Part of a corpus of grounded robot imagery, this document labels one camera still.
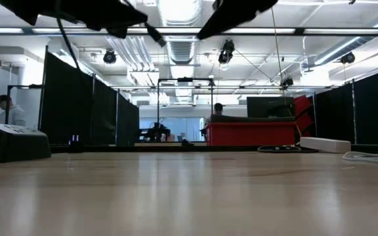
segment black machine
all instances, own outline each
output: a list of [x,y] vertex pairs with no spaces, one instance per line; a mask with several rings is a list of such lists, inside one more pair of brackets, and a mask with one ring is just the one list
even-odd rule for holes
[[294,115],[293,97],[247,97],[249,118],[293,117]]
[[215,12],[199,31],[197,37],[201,40],[206,39],[252,21],[256,18],[258,11],[265,12],[277,2],[278,0],[215,0],[213,3]]
[[38,15],[45,15],[74,24],[83,22],[91,30],[106,29],[110,35],[122,39],[126,37],[128,27],[144,24],[154,41],[165,46],[163,37],[147,23],[146,14],[118,0],[98,0],[96,3],[80,0],[0,0],[0,4],[33,26]]
[[[83,22],[89,29],[96,31],[106,29],[109,34],[123,39],[128,27],[144,24],[154,41],[164,47],[163,37],[147,23],[148,16],[136,10],[127,0],[125,2],[126,4],[118,0],[98,0],[96,3],[80,0],[0,0],[1,5],[33,26],[37,16],[41,14],[74,24]],[[213,3],[214,14],[197,37],[206,39],[251,21],[258,11],[267,11],[277,2],[278,0],[216,0]]]
[[27,127],[0,124],[0,163],[50,156],[46,134]]
[[162,134],[167,137],[170,135],[170,129],[163,124],[155,122],[153,128],[141,128],[139,130],[140,142],[160,142]]

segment wooden table surface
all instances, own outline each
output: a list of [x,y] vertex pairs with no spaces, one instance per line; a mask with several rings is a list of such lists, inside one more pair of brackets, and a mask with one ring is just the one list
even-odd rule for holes
[[378,235],[378,165],[246,152],[5,163],[0,235]]

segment pipe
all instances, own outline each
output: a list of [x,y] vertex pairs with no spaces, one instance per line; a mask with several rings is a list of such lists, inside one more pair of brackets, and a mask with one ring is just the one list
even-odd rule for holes
[[118,40],[117,41],[120,45],[120,47],[126,52],[127,56],[131,59],[132,63],[136,65],[138,68],[138,71],[142,71],[141,63],[139,62],[137,56],[135,53],[126,45],[126,42],[124,40]]
[[131,55],[135,57],[135,60],[137,62],[140,62],[139,64],[142,64],[142,70],[143,71],[149,71],[150,70],[150,67],[148,66],[148,63],[147,61],[145,60],[145,58],[143,57],[142,55],[142,51],[141,51],[141,48],[138,47],[138,45],[136,45],[134,39],[132,37],[126,37],[125,39],[125,42],[124,42],[128,47],[129,49],[131,50]]
[[141,36],[138,36],[136,38],[136,41],[138,42],[138,44],[140,45],[141,49],[142,49],[142,53],[144,54],[144,56],[146,57],[147,59],[147,62],[150,66],[150,70],[151,71],[155,71],[156,70],[156,67],[154,66],[154,63],[152,61],[152,58],[150,56],[150,53],[148,52],[148,49],[147,47],[145,46],[145,41],[144,41],[144,38],[141,37]]

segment man in cap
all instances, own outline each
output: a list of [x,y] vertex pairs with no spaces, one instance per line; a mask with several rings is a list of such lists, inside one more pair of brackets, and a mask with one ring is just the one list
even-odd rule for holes
[[0,114],[0,124],[5,124],[5,109],[9,106],[9,125],[26,126],[25,113],[20,106],[14,105],[7,95],[0,95],[0,108],[3,112]]

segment black cable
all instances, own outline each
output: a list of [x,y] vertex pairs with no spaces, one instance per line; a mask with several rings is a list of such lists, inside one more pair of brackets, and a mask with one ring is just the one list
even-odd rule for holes
[[304,147],[291,147],[291,146],[263,146],[258,148],[258,152],[263,153],[316,153],[319,152],[315,149],[308,149]]

